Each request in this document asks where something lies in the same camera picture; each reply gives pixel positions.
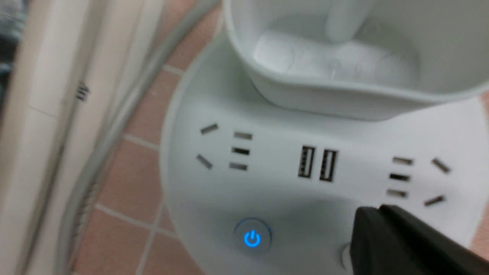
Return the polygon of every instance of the tile floor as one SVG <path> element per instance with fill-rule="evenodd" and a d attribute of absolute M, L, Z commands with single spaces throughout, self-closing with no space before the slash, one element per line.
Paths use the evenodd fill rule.
<path fill-rule="evenodd" d="M 158 40 L 194 3 L 171 1 Z M 128 124 L 78 251 L 77 274 L 202 274 L 179 242 L 162 200 L 158 148 L 165 112 L 181 75 L 221 28 L 218 7 L 180 43 Z M 489 106 L 489 95 L 485 101 Z M 489 208 L 487 217 L 473 249 L 489 259 Z"/>

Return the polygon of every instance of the outlet slot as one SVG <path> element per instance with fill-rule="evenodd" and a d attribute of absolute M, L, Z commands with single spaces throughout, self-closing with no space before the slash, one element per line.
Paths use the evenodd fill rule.
<path fill-rule="evenodd" d="M 434 160 L 431 161 L 431 163 L 434 164 L 436 167 L 438 167 L 445 174 L 448 174 L 448 173 L 450 173 L 452 171 L 452 169 L 450 169 L 450 167 L 448 167 L 440 159 L 434 159 Z"/>
<path fill-rule="evenodd" d="M 446 198 L 445 196 L 438 196 L 436 198 L 433 198 L 431 200 L 427 200 L 424 202 L 424 206 L 428 207 L 428 206 L 433 206 L 435 204 L 439 204 L 439 203 L 442 203 L 446 201 Z"/>
<path fill-rule="evenodd" d="M 312 162 L 314 161 L 314 153 L 316 148 L 302 146 L 301 160 L 299 162 L 300 178 L 310 179 L 312 175 Z"/>
<path fill-rule="evenodd" d="M 210 161 L 208 161 L 206 158 L 204 158 L 202 155 L 198 155 L 197 156 L 197 160 L 202 164 L 204 165 L 207 169 L 212 169 L 212 163 L 210 163 Z"/>
<path fill-rule="evenodd" d="M 398 158 L 398 157 L 394 157 L 392 159 L 392 162 L 395 163 L 395 164 L 407 165 L 407 166 L 412 166 L 414 164 L 414 160 L 404 159 L 404 158 Z"/>
<path fill-rule="evenodd" d="M 399 174 L 390 174 L 389 178 L 391 180 L 401 181 L 401 182 L 408 182 L 411 179 L 410 176 L 399 175 Z"/>
<path fill-rule="evenodd" d="M 324 150 L 319 180 L 331 183 L 333 182 L 334 167 L 336 165 L 337 155 L 338 151 Z"/>
<path fill-rule="evenodd" d="M 240 155 L 245 155 L 245 156 L 249 156 L 249 150 L 248 149 L 243 149 L 243 148 L 236 148 L 236 147 L 233 147 L 231 148 L 231 151 L 235 154 L 240 154 Z"/>
<path fill-rule="evenodd" d="M 248 133 L 242 133 L 242 132 L 234 132 L 234 138 L 252 140 L 253 135 Z"/>
<path fill-rule="evenodd" d="M 235 170 L 247 171 L 248 170 L 248 165 L 239 164 L 239 163 L 230 163 L 229 164 L 229 168 L 235 169 Z"/>
<path fill-rule="evenodd" d="M 205 134 L 208 134 L 208 133 L 213 132 L 213 131 L 218 130 L 218 129 L 219 129 L 219 126 L 217 126 L 217 124 L 213 124 L 213 125 L 207 126 L 205 128 L 202 128 L 200 130 L 200 133 L 202 135 L 205 135 Z"/>
<path fill-rule="evenodd" d="M 408 197 L 408 193 L 406 191 L 388 189 L 387 196 L 406 199 Z"/>

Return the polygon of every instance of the white power strip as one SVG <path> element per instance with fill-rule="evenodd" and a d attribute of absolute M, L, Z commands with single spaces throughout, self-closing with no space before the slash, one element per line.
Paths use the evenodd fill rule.
<path fill-rule="evenodd" d="M 220 37 L 174 96 L 160 165 L 177 232 L 207 274 L 347 274 L 359 206 L 399 205 L 468 246 L 488 197 L 487 140 L 478 99 L 382 122 L 272 106 Z M 254 254 L 260 234 L 269 249 Z"/>

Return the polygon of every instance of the grout line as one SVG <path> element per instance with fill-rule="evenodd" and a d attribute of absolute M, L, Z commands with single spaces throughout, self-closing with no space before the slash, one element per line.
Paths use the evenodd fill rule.
<path fill-rule="evenodd" d="M 131 134 L 124 134 L 123 139 L 130 141 L 132 143 L 135 143 L 139 146 L 143 146 L 145 148 L 159 152 L 159 145 L 158 144 L 151 143 L 151 142 L 146 141 L 140 137 L 136 137 L 136 136 L 133 136 Z"/>
<path fill-rule="evenodd" d="M 214 38 L 218 36 L 222 30 L 224 29 L 224 12 L 220 12 L 219 17 L 217 19 L 216 30 L 214 32 Z"/>
<path fill-rule="evenodd" d="M 178 235 L 176 233 L 171 232 L 171 231 L 166 230 L 166 229 L 163 229 L 163 228 L 157 228 L 156 233 L 163 234 L 163 235 L 170 237 L 170 238 L 178 239 Z"/>
<path fill-rule="evenodd" d="M 132 224 L 132 225 L 139 226 L 139 227 L 142 227 L 142 228 L 145 228 L 145 229 L 148 229 L 148 230 L 151 230 L 152 229 L 152 225 L 150 225 L 150 224 L 143 223 L 141 221 L 135 220 L 135 219 L 133 219 L 131 217 L 128 217 L 126 215 L 123 215 L 123 214 L 121 214 L 119 212 L 116 212 L 116 211 L 114 211 L 112 209 L 109 209 L 109 208 L 107 208 L 107 207 L 105 207 L 103 205 L 97 204 L 97 205 L 95 205 L 95 208 L 98 209 L 98 210 L 100 210 L 100 211 L 102 211 L 102 212 L 104 212 L 104 213 L 106 213 L 106 214 L 108 214 L 108 215 L 110 215 L 110 216 L 112 216 L 112 217 L 119 218 L 119 219 L 121 219 L 121 220 L 123 220 L 125 222 L 128 222 L 128 223 Z"/>
<path fill-rule="evenodd" d="M 167 71 L 167 72 L 170 72 L 172 74 L 176 74 L 178 76 L 183 76 L 185 74 L 185 71 L 182 70 L 182 69 L 178 69 L 178 68 L 175 68 L 175 67 L 172 67 L 168 64 L 164 64 L 163 65 L 163 70 Z"/>
<path fill-rule="evenodd" d="M 163 202 L 163 198 L 159 202 L 158 211 L 156 212 L 156 218 L 151 225 L 150 235 L 148 236 L 148 240 L 146 241 L 146 245 L 144 246 L 143 254 L 139 260 L 139 264 L 136 269 L 136 275 L 142 275 L 144 271 L 144 266 L 148 261 L 148 256 L 150 254 L 151 246 L 153 245 L 153 241 L 155 240 L 156 231 L 158 231 L 159 221 L 161 219 L 161 215 L 163 214 L 163 210 L 165 208 L 165 203 Z"/>

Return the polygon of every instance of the usb port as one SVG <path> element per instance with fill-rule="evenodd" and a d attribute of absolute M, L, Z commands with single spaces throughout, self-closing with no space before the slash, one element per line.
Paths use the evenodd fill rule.
<path fill-rule="evenodd" d="M 323 162 L 321 163 L 321 176 L 319 179 L 325 182 L 333 182 L 334 165 L 338 151 L 324 150 Z"/>
<path fill-rule="evenodd" d="M 312 162 L 314 160 L 314 152 L 316 148 L 313 147 L 302 147 L 301 161 L 299 164 L 299 177 L 300 178 L 311 178 L 312 173 Z"/>

